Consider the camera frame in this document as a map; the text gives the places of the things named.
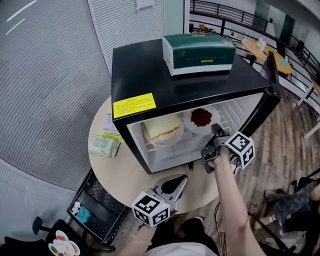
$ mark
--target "white shirt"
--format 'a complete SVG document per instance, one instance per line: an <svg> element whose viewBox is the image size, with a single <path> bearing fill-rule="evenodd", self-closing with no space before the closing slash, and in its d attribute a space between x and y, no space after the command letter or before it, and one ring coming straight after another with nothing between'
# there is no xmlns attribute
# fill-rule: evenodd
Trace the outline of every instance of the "white shirt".
<svg viewBox="0 0 320 256"><path fill-rule="evenodd" d="M204 244L197 242L177 242L162 245L148 251L146 256L217 256Z"/></svg>

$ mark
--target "black and white marker cube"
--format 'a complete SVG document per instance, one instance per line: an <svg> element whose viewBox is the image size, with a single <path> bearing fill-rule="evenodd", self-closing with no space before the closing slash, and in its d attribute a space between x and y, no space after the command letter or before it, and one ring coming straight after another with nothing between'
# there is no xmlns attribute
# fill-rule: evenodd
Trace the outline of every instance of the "black and white marker cube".
<svg viewBox="0 0 320 256"><path fill-rule="evenodd" d="M170 217L170 205L157 198L141 192L133 201L134 216L150 227L153 227Z"/></svg>
<svg viewBox="0 0 320 256"><path fill-rule="evenodd" d="M228 139L225 145L240 157L242 169L256 156L253 140L239 131Z"/></svg>

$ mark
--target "green box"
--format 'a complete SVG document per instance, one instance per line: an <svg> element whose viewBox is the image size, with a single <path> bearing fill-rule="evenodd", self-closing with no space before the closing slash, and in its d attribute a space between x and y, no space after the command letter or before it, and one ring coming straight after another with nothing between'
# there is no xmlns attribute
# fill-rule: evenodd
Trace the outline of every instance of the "green box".
<svg viewBox="0 0 320 256"><path fill-rule="evenodd" d="M166 35L162 49L171 76L230 70L236 54L236 47L218 34Z"/></svg>

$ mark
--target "mini fridge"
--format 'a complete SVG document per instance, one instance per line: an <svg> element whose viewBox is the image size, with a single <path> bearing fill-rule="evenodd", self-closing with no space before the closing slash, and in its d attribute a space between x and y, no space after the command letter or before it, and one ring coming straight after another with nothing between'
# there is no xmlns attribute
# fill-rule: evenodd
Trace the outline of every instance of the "mini fridge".
<svg viewBox="0 0 320 256"><path fill-rule="evenodd" d="M152 94L155 107L114 118L114 103L146 94ZM171 77L162 41L157 39L113 50L111 99L114 125L144 170L152 174L200 159L200 151L213 136L208 130L213 123L231 136L240 131L250 137L281 98L273 55L261 73L236 54L230 71ZM203 111L210 113L211 123L198 126L191 119ZM151 140L146 121L157 123L155 119L167 120L168 115L174 115L180 125L168 139Z"/></svg>

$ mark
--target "round table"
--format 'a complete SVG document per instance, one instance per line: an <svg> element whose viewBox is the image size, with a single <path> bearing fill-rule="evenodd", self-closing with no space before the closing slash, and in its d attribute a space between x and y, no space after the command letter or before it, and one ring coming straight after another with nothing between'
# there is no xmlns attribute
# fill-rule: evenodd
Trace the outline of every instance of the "round table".
<svg viewBox="0 0 320 256"><path fill-rule="evenodd" d="M242 45L257 59L265 62L267 60L268 52L272 52L275 59L276 68L278 71L284 73L284 74L292 74L292 67L290 64L286 61L284 57L282 57L275 49L272 47L266 45L264 48L264 52L267 54L265 55L263 51L259 51L258 49L258 41L252 40L252 39L242 39L241 40Z"/></svg>
<svg viewBox="0 0 320 256"><path fill-rule="evenodd" d="M88 145L103 128L106 114L111 112L109 97L96 113L89 132ZM121 143L115 158L97 156L89 153L93 172L104 189L122 204L131 207L132 202L142 192L152 188L161 178L186 174L186 189L177 201L179 214L200 208L218 196L215 174L207 174L201 160L194 162L193 171L187 164L170 168L154 174L147 174L129 147Z"/></svg>

